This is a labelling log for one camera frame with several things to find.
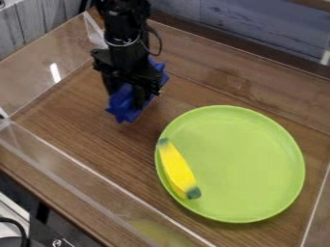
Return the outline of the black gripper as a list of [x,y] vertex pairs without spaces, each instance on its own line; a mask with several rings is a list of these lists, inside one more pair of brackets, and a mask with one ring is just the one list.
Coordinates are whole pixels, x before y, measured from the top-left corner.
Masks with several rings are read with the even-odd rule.
[[[122,79],[134,77],[147,69],[150,44],[147,41],[110,45],[91,52],[93,68],[101,73],[109,95],[114,95],[122,87]],[[141,110],[150,99],[149,90],[142,85],[133,86],[133,107]]]

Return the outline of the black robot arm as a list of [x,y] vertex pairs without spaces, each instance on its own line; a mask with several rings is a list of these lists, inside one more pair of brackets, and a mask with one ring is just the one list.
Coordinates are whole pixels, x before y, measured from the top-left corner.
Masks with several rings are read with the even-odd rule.
[[150,56],[163,52],[163,40],[147,24],[151,15],[149,0],[94,0],[105,24],[105,49],[94,49],[94,69],[113,96],[125,83],[133,86],[133,107],[141,109],[162,87],[162,73]]

